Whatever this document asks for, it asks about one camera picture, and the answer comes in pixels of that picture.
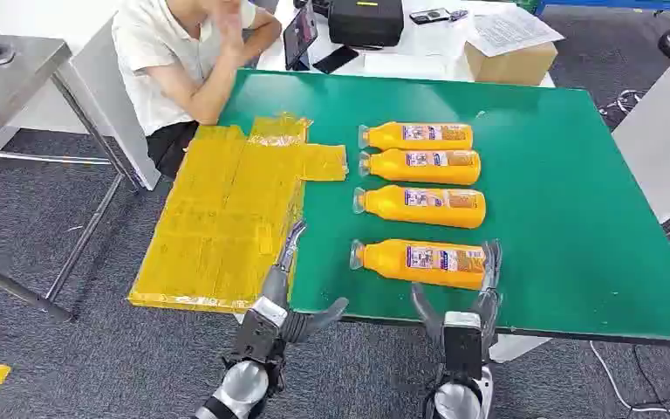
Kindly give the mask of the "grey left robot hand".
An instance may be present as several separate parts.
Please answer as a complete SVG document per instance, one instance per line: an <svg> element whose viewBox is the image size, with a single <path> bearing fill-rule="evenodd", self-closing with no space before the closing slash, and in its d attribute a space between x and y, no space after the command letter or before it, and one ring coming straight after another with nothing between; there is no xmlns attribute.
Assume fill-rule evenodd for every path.
<svg viewBox="0 0 670 419"><path fill-rule="evenodd" d="M299 313L290 308L289 276L299 239L305 230L304 219L297 220L291 226L275 263L268 270L260 293L263 313L278 327L280 339L295 344L306 341L315 332L339 321L349 305L349 300L341 297L319 313Z"/></svg>

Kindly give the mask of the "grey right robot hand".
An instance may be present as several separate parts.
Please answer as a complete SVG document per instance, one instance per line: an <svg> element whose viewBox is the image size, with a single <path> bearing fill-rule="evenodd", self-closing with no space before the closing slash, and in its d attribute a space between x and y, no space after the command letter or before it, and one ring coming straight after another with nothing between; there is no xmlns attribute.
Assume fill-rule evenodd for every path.
<svg viewBox="0 0 670 419"><path fill-rule="evenodd" d="M420 316L428 336L444 351L447 358L455 358L460 347L458 340L470 337L475 340L469 347L480 350L482 358L489 358L489 348L496 343L496 320L502 296L497 291L503 262L503 249L498 239L482 244L485 255L484 273L479 292L466 312L435 311L424 293L422 284L413 282L411 299L415 311Z"/></svg>

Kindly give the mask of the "person's right hand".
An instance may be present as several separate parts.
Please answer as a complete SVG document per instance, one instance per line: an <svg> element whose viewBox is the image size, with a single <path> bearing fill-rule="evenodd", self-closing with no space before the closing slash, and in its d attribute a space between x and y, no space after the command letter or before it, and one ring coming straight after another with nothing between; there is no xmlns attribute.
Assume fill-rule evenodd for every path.
<svg viewBox="0 0 670 419"><path fill-rule="evenodd" d="M221 35L222 55L241 59L243 56L242 15L239 1L212 1L209 5L214 25Z"/></svg>

